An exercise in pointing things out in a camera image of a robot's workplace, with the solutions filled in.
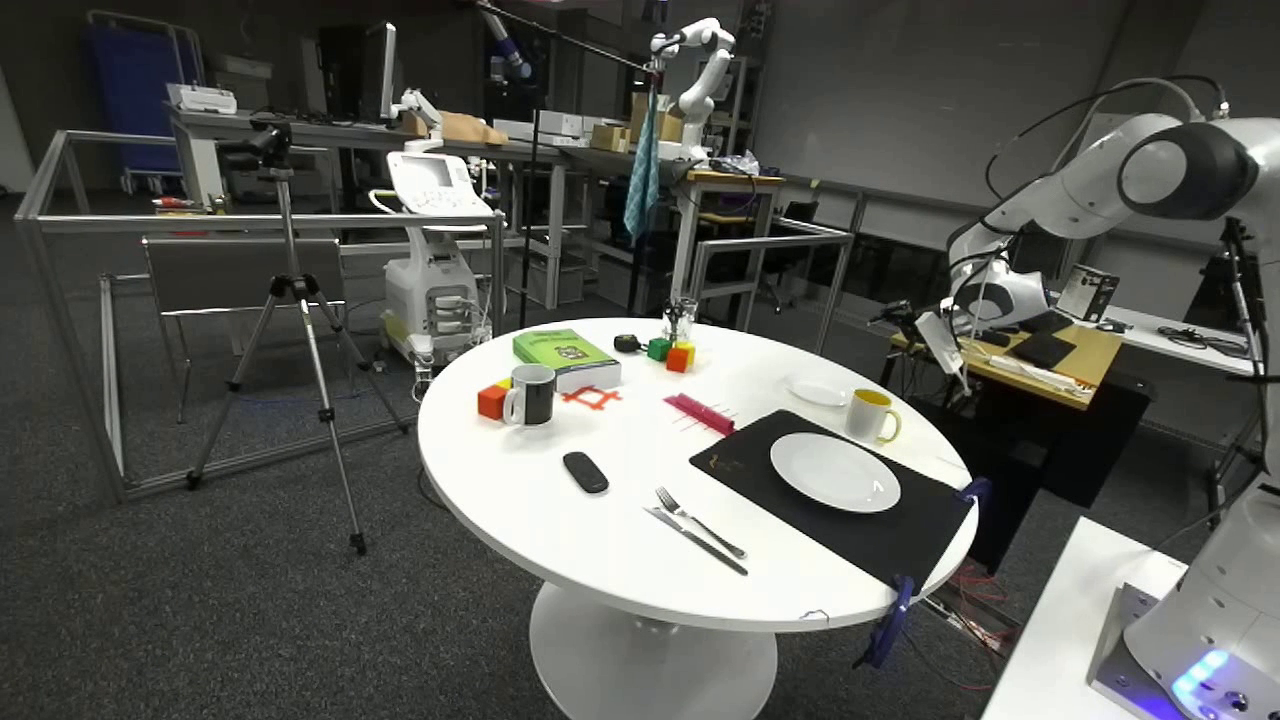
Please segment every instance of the fork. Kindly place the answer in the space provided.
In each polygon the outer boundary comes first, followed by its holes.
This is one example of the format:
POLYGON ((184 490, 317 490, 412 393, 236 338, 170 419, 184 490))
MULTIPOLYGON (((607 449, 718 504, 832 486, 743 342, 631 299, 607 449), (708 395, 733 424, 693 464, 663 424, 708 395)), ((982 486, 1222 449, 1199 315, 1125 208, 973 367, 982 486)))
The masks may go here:
POLYGON ((722 541, 718 534, 710 534, 703 522, 696 522, 687 508, 678 508, 678 500, 669 490, 656 490, 656 500, 663 504, 663 514, 696 525, 698 534, 708 534, 718 547, 728 547, 733 555, 746 555, 743 547, 735 547, 733 541, 722 541))

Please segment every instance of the white plate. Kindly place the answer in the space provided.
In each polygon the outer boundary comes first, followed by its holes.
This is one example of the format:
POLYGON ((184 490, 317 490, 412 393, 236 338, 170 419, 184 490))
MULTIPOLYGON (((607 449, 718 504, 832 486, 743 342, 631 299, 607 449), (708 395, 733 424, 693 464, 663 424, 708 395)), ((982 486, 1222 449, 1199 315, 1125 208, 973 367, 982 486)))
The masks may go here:
POLYGON ((781 436, 767 459, 799 496, 841 514, 886 514, 905 496, 886 464, 835 436, 781 436))
POLYGON ((841 407, 852 401, 856 384, 844 377, 797 377, 790 393, 808 403, 841 407))

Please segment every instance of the white round table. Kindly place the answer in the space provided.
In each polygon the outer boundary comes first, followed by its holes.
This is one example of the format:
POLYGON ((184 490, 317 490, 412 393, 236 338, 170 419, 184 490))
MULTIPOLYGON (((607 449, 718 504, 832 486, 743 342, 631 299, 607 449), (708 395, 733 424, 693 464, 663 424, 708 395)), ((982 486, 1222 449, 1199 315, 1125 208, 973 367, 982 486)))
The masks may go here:
MULTIPOLYGON (((562 321, 612 351, 612 338, 658 338, 658 321, 562 321)), ((767 515, 687 464, 718 433, 663 403, 687 393, 735 429, 790 407, 844 433, 844 407, 790 393, 799 377, 871 384, 825 356, 746 331, 693 330, 696 367, 620 356, 625 384, 607 407, 555 401, 551 424, 514 429, 477 416, 477 393, 514 367, 513 338, 446 363, 418 403, 418 451, 440 500, 488 547, 545 582, 529 643, 548 697, 575 720, 728 720, 754 715, 776 681, 776 634, 825 634, 878 622, 891 589, 790 525, 767 515), (562 451, 589 451, 607 494, 589 496, 562 471, 562 451), (663 529, 656 490, 728 541, 743 546, 746 575, 663 529)), ((965 490, 956 449, 905 401, 898 436, 878 451, 965 490)), ((940 589, 975 538, 960 522, 920 592, 940 589)))

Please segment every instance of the knife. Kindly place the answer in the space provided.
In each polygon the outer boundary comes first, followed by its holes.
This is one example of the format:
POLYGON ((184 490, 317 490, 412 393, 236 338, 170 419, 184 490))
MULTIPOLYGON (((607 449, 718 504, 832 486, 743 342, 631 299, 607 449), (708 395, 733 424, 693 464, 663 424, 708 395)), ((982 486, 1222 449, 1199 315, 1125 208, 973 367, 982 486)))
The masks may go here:
POLYGON ((696 534, 687 534, 683 525, 677 525, 669 514, 647 508, 647 515, 656 515, 658 525, 669 525, 673 534, 678 534, 683 541, 693 541, 696 547, 703 547, 708 555, 715 555, 718 564, 728 564, 733 572, 746 575, 746 569, 741 559, 733 559, 728 552, 718 552, 715 546, 698 541, 696 534))

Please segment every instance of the tripod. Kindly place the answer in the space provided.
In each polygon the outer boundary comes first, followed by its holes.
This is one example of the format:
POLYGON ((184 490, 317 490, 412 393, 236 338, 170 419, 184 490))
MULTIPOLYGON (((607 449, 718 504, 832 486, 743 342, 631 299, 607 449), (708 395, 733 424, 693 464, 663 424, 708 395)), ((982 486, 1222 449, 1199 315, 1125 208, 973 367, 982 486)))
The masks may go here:
POLYGON ((242 356, 241 356, 241 363, 236 363, 236 372, 230 372, 230 381, 227 381, 227 395, 222 395, 222 403, 219 403, 219 414, 217 414, 217 419, 212 419, 208 444, 204 444, 200 459, 195 459, 191 471, 189 471, 189 490, 200 490, 200 486, 204 486, 204 464, 208 464, 208 455, 212 455, 212 449, 217 449, 217 436, 219 436, 222 424, 227 424, 227 414, 230 414, 241 389, 242 389, 242 372, 246 372, 246 363, 252 363, 252 356, 255 356, 255 346, 258 346, 262 330, 271 326, 274 303, 288 299, 288 303, 298 310, 298 321, 304 321, 307 356, 311 356, 311 377, 317 377, 317 395, 318 395, 318 414, 317 414, 317 416, 318 416, 318 424, 328 429, 328 449, 333 449, 333 459, 334 459, 334 477, 341 477, 341 486, 345 486, 347 522, 351 522, 351 547, 356 547, 356 555, 362 555, 362 552, 366 552, 366 541, 362 541, 362 525, 360 525, 360 514, 356 514, 356 496, 351 496, 351 481, 347 481, 347 464, 345 464, 345 444, 341 444, 341 436, 334 436, 334 407, 333 407, 333 395, 328 395, 323 361, 318 361, 318 346, 317 346, 317 314, 328 321, 333 338, 341 338, 341 348, 345 348, 347 361, 360 367, 360 377, 366 381, 366 389, 376 393, 376 401, 385 403, 385 414, 393 416, 393 424, 397 424, 405 436, 406 436, 406 424, 397 416, 397 407, 386 403, 386 395, 385 395, 385 393, 376 389, 376 381, 366 377, 372 363, 366 363, 362 351, 356 348, 347 326, 341 326, 341 321, 333 315, 328 296, 323 296, 323 290, 317 283, 317 275, 307 275, 307 274, 298 267, 297 231, 290 231, 290 187, 288 187, 290 170, 285 170, 288 141, 290 141, 288 128, 269 128, 269 135, 258 135, 258 141, 252 143, 252 149, 258 149, 258 157, 262 157, 262 178, 274 183, 274 204, 278 204, 278 219, 285 219, 288 275, 274 275, 274 280, 269 283, 269 296, 262 296, 258 315, 255 315, 255 326, 252 326, 252 338, 246 338, 246 346, 242 346, 242 356))

